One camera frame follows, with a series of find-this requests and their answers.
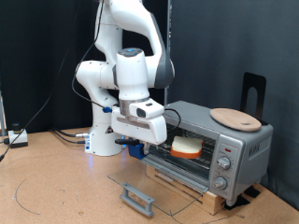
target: dark background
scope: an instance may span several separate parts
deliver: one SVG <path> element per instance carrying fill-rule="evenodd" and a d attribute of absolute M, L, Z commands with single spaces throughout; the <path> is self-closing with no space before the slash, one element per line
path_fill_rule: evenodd
<path fill-rule="evenodd" d="M 71 82 L 79 61 L 93 42 L 98 2 L 6 0 L 0 2 L 0 75 L 9 130 L 16 121 L 24 126 L 46 102 L 69 44 L 79 5 L 70 51 L 55 93 L 27 132 L 45 132 L 52 126 L 59 129 L 92 126 L 92 105 L 73 93 Z M 145 1 L 144 5 L 155 15 L 165 41 L 167 0 Z M 148 39 L 135 33 L 124 32 L 123 47 L 141 48 L 146 55 L 152 54 Z M 104 61 L 105 56 L 93 48 L 86 60 Z M 89 98 L 80 84 L 75 87 Z M 112 91 L 112 95 L 118 97 L 118 92 Z M 150 96 L 164 103 L 164 90 L 150 90 Z"/>
<path fill-rule="evenodd" d="M 243 75 L 266 77 L 274 127 L 263 185 L 299 209 L 299 1 L 173 0 L 169 102 L 239 109 Z M 250 114 L 255 110 L 250 91 Z"/>

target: black cable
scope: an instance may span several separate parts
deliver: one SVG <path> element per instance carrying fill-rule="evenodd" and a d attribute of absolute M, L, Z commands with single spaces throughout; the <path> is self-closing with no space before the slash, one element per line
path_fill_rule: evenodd
<path fill-rule="evenodd" d="M 48 104 L 51 96 L 53 95 L 54 93 L 54 90 L 56 88 L 56 85 L 58 83 L 58 79 L 59 79 L 59 76 L 61 74 L 61 71 L 62 71 L 62 68 L 63 68 L 63 65 L 64 65 L 64 61 L 65 61 L 65 58 L 66 58 L 66 55 L 68 54 L 68 51 L 70 50 L 70 45 L 71 45 L 71 42 L 72 42 L 72 37 L 74 36 L 73 33 L 75 32 L 75 23 L 76 23 L 76 19 L 77 19 L 77 16 L 78 16 L 78 11 L 79 9 L 81 8 L 81 5 L 82 5 L 82 2 L 83 0 L 80 1 L 80 4 L 78 5 L 78 9 L 77 9 L 77 12 L 76 12 L 76 15 L 75 15 L 75 18 L 73 20 L 73 29 L 71 31 L 71 34 L 69 36 L 69 40 L 68 40 L 68 48 L 64 54 L 64 57 L 63 57 L 63 60 L 62 60 L 62 63 L 60 65 L 60 68 L 58 70 L 58 73 L 57 73 L 57 76 L 56 76 L 56 79 L 55 79 L 55 82 L 54 82 L 54 86 L 50 92 L 50 95 L 46 101 L 46 103 L 35 113 L 35 115 L 29 120 L 29 122 L 25 125 L 25 127 L 21 130 L 21 132 L 19 133 L 19 135 L 9 144 L 7 150 L 5 151 L 4 154 L 2 154 L 0 156 L 0 162 L 3 160 L 3 158 L 7 155 L 7 152 L 9 151 L 11 145 L 21 136 L 21 134 L 24 132 L 24 130 L 26 130 L 26 128 L 29 126 L 29 124 L 31 124 L 31 122 L 36 118 L 36 116 L 46 107 L 46 105 Z"/>
<path fill-rule="evenodd" d="M 54 128 L 54 127 L 52 127 L 50 130 L 51 130 L 51 131 L 56 131 L 56 132 L 58 132 L 58 133 L 60 133 L 60 134 L 63 134 L 63 135 L 65 135 L 65 136 L 67 136 L 67 137 L 76 137 L 75 134 L 72 134 L 72 133 L 64 133 L 63 131 L 61 131 L 61 130 L 59 130 L 59 129 L 57 129 L 57 128 Z"/>
<path fill-rule="evenodd" d="M 86 53 L 84 54 L 83 58 L 81 59 L 80 63 L 78 64 L 77 68 L 76 68 L 76 71 L 75 71 L 75 74 L 74 74 L 74 78 L 73 78 L 73 82 L 72 82 L 72 89 L 73 91 L 75 92 L 76 95 L 78 95 L 79 97 L 83 98 L 84 100 L 92 103 L 92 104 L 95 104 L 95 105 L 98 105 L 98 106 L 101 106 L 104 108 L 104 106 L 102 105 L 99 105 L 98 103 L 82 96 L 81 94 L 79 94 L 76 90 L 75 90 L 75 80 L 76 80 L 76 75 L 77 75 L 77 72 L 78 72 L 78 69 L 80 68 L 82 62 L 84 61 L 84 59 L 86 58 L 87 54 L 90 52 L 90 50 L 93 48 L 95 42 L 97 41 L 97 37 L 99 36 L 99 33 L 100 33 L 100 28 L 101 28 L 101 18 L 102 18 L 102 12 L 103 12 L 103 5 L 104 5 L 104 1 L 102 3 L 102 6 L 101 6 L 101 12 L 100 12 L 100 16 L 99 16 L 99 24 L 98 24 L 98 29 L 97 29 L 97 34 L 96 34 L 96 38 L 94 39 L 92 45 L 88 48 L 88 50 L 86 51 Z"/>
<path fill-rule="evenodd" d="M 180 116 L 180 114 L 177 112 L 177 110 L 175 110 L 175 109 L 167 108 L 167 109 L 165 109 L 165 110 L 171 110 L 171 111 L 175 112 L 175 113 L 178 115 L 178 124 L 177 124 L 177 126 L 176 126 L 176 127 L 172 127 L 172 128 L 167 128 L 168 130 L 175 130 L 176 128 L 178 128 L 178 126 L 179 126 L 179 124 L 180 124 L 180 122 L 181 122 L 181 116 Z"/>
<path fill-rule="evenodd" d="M 59 135 L 57 132 L 55 132 L 54 130 L 52 130 L 54 133 L 57 134 L 57 136 L 59 136 L 61 139 L 65 140 L 66 142 L 69 142 L 69 143 L 74 143 L 74 144 L 85 144 L 85 141 L 78 141 L 78 142 L 73 142 L 73 141 L 70 141 L 66 138 L 63 138 L 61 135 Z"/>

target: wooden block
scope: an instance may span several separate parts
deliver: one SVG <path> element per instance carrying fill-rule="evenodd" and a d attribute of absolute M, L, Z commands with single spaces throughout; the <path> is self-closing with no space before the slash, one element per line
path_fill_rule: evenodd
<path fill-rule="evenodd" d="M 187 184 L 177 181 L 172 176 L 165 175 L 149 165 L 147 165 L 147 176 L 173 190 L 190 202 L 193 202 L 200 196 L 200 194 L 202 194 L 194 204 L 211 215 L 217 214 L 224 206 L 225 199 L 221 196 L 215 195 L 209 191 L 203 193 L 198 189 L 193 189 Z"/>

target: wooden table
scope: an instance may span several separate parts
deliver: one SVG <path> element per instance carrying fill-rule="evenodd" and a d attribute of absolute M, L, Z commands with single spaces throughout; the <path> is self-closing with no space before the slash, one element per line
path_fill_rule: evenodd
<path fill-rule="evenodd" d="M 69 133 L 88 129 L 69 130 Z M 1 145 L 1 154 L 7 146 Z M 11 149 L 0 163 L 1 223 L 299 223 L 298 211 L 261 185 L 250 204 L 211 216 L 195 205 L 170 217 L 153 207 L 145 217 L 120 199 L 108 175 L 136 162 L 128 151 L 112 157 L 86 154 L 83 146 L 52 133 L 29 134 L 29 147 Z"/>

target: wooden cutting board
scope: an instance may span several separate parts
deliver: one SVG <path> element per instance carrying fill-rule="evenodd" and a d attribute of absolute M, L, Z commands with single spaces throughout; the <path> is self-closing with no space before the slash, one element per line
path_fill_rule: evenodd
<path fill-rule="evenodd" d="M 211 109 L 210 115 L 217 122 L 243 132 L 256 132 L 259 131 L 262 127 L 261 122 L 257 119 L 248 114 L 233 109 Z"/>

